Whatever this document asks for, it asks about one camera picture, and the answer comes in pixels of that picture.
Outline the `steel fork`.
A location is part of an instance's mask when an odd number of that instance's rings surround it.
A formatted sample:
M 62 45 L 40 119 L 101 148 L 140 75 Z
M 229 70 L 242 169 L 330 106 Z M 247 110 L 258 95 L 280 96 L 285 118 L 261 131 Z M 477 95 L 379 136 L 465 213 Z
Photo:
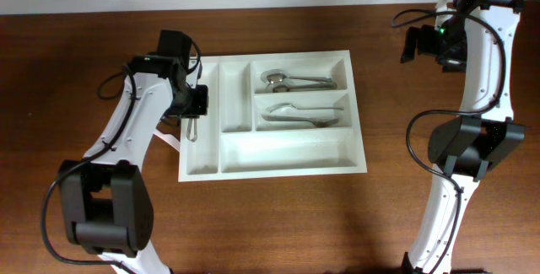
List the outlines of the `steel fork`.
M 266 108 L 266 112 L 271 113 L 281 109 L 293 109 L 293 110 L 344 110 L 343 107 L 300 107 L 290 103 L 280 103 L 271 105 Z
M 331 119 L 315 119 L 307 117 L 293 117 L 293 116 L 265 116 L 262 115 L 262 119 L 265 121 L 274 121 L 274 122 L 309 122 L 314 127 L 323 128 L 335 125 L 339 123 L 339 118 Z

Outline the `steel tablespoon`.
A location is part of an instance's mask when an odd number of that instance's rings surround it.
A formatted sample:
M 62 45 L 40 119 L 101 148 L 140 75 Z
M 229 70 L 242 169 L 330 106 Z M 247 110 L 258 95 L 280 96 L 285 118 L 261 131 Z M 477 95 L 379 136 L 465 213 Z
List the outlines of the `steel tablespoon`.
M 264 90 L 264 93 L 287 93 L 287 92 L 301 92 L 301 91 L 317 91 L 317 90 L 334 90 L 338 86 L 334 82 L 330 83 L 315 83 L 295 85 L 293 83 L 272 83 L 269 84 Z
M 278 83 L 283 82 L 285 79 L 302 80 L 317 83 L 330 83 L 332 81 L 330 78 L 292 76 L 282 69 L 267 70 L 261 74 L 260 78 L 265 83 Z

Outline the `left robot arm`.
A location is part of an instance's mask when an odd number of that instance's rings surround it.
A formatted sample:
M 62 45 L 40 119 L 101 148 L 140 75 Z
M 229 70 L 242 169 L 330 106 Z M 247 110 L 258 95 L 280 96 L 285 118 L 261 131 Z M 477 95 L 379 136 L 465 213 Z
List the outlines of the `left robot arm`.
M 67 241 L 95 255 L 94 266 L 117 273 L 169 273 L 150 238 L 154 209 L 142 167 L 164 118 L 188 122 L 208 113 L 208 87 L 196 42 L 179 30 L 162 30 L 156 51 L 121 68 L 124 85 L 105 130 L 80 160 L 66 160 L 46 196 L 59 191 Z

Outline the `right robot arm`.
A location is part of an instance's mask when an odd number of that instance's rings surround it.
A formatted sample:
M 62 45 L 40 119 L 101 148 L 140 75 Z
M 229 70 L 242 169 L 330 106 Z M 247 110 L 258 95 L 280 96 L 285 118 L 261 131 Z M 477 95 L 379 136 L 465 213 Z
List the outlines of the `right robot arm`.
M 427 163 L 433 175 L 418 236 L 405 253 L 403 273 L 450 273 L 467 204 L 486 174 L 523 141 L 526 128 L 514 122 L 510 67 L 514 35 L 524 0 L 440 0 L 404 22 L 400 61 L 432 56 L 444 72 L 463 72 L 458 110 L 429 136 Z

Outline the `pink plastic knife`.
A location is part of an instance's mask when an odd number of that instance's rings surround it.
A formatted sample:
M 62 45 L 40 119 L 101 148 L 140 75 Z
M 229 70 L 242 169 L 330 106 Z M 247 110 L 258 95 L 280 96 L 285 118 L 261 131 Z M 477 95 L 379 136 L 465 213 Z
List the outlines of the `pink plastic knife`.
M 154 131 L 154 135 L 173 147 L 177 152 L 181 151 L 180 140 L 171 134 L 165 134 L 159 130 Z

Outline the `white plastic cutlery tray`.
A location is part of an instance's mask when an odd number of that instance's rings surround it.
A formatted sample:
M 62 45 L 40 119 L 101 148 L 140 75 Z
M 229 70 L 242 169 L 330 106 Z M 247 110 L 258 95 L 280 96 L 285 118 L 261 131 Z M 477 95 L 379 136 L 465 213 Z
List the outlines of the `white plastic cutlery tray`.
M 239 180 L 300 175 L 364 173 L 364 144 L 349 51 L 206 56 L 199 80 L 209 88 L 208 114 L 197 122 L 198 139 L 181 124 L 178 180 Z M 264 93 L 260 76 L 282 69 L 292 76 L 330 78 L 334 90 Z M 344 110 L 266 108 L 280 103 Z M 274 122 L 265 116 L 339 118 L 318 128 L 309 122 Z

